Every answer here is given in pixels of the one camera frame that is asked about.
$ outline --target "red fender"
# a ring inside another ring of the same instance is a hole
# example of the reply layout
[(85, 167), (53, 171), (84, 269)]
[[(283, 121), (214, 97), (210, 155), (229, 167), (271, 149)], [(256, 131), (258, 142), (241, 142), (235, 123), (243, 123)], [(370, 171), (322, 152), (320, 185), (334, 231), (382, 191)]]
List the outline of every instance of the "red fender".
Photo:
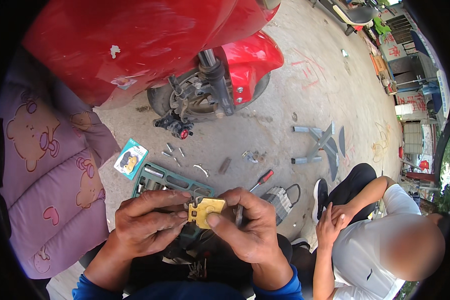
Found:
[(282, 51), (262, 30), (213, 50), (228, 68), (235, 105), (251, 101), (257, 82), (265, 74), (284, 64)]

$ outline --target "hand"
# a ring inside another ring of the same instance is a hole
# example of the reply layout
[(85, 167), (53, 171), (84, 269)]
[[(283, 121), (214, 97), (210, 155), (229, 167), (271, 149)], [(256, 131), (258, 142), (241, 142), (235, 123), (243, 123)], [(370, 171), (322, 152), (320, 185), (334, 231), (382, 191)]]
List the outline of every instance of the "hand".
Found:
[(256, 286), (275, 291), (287, 285), (293, 270), (278, 247), (275, 207), (243, 188), (228, 190), (219, 197), (229, 207), (243, 205), (243, 216), (250, 222), (240, 230), (224, 215), (211, 213), (207, 217), (211, 229), (239, 259), (251, 263)]
[(147, 190), (136, 198), (123, 201), (115, 212), (115, 230), (108, 241), (118, 247), (124, 259), (162, 251), (180, 234), (188, 213), (153, 210), (176, 207), (190, 198), (190, 193), (178, 190)]
[(338, 219), (340, 219), (340, 217), (342, 215), (345, 215), (345, 218), (343, 219), (342, 227), (340, 228), (340, 229), (344, 229), (345, 227), (348, 226), (348, 224), (350, 224), (353, 217), (357, 213), (358, 213), (357, 209), (349, 203), (343, 204), (343, 205), (335, 205), (331, 209), (331, 223), (333, 225), (336, 225)]
[(328, 204), (325, 214), (322, 213), (317, 227), (315, 227), (315, 230), (317, 231), (318, 247), (322, 249), (331, 249), (333, 247), (338, 234), (342, 230), (344, 219), (346, 217), (345, 214), (341, 214), (334, 225), (332, 223), (332, 205), (332, 202)]

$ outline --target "blue sleeve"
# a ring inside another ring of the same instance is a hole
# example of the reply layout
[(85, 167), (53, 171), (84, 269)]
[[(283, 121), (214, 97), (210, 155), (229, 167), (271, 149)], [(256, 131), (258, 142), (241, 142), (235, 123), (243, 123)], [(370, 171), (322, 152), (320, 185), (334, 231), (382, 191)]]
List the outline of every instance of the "blue sleeve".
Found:
[(293, 270), (293, 277), (290, 281), (281, 289), (278, 290), (264, 290), (257, 287), (253, 282), (253, 291), (255, 292), (255, 299), (257, 300), (302, 300), (302, 285), (300, 284), (299, 277), (297, 276), (297, 268), (294, 265), (290, 265)]
[(121, 300), (123, 292), (111, 292), (94, 284), (84, 274), (80, 275), (77, 288), (72, 290), (73, 300)]

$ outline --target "scooter seat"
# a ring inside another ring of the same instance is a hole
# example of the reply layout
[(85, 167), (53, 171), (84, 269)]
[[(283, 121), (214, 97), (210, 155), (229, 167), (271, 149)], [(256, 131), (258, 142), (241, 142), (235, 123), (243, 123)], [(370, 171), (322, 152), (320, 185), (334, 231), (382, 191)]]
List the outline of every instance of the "scooter seat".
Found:
[(378, 16), (378, 10), (368, 6), (342, 10), (342, 12), (350, 19), (350, 21), (359, 24), (368, 23)]

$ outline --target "screwdriver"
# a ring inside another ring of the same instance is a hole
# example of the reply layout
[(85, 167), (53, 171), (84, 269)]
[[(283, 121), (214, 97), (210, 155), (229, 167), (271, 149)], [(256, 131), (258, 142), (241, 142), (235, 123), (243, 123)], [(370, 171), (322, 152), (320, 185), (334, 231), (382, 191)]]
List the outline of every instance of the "screwdriver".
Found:
[[(266, 172), (262, 177), (260, 177), (260, 179), (258, 179), (257, 184), (250, 190), (250, 192), (252, 192), (256, 187), (258, 187), (261, 184), (264, 184), (267, 182), (267, 180), (269, 180), (269, 178), (274, 174), (273, 170), (268, 170), (268, 172)], [(241, 204), (238, 205), (238, 208), (236, 210), (236, 215), (235, 215), (235, 225), (237, 227), (239, 227), (242, 224), (242, 219), (243, 219), (243, 206)]]
[(273, 170), (268, 170), (260, 179), (258, 179), (257, 184), (250, 190), (252, 192), (256, 187), (258, 187), (261, 184), (264, 184), (267, 182), (267, 180), (274, 174)]

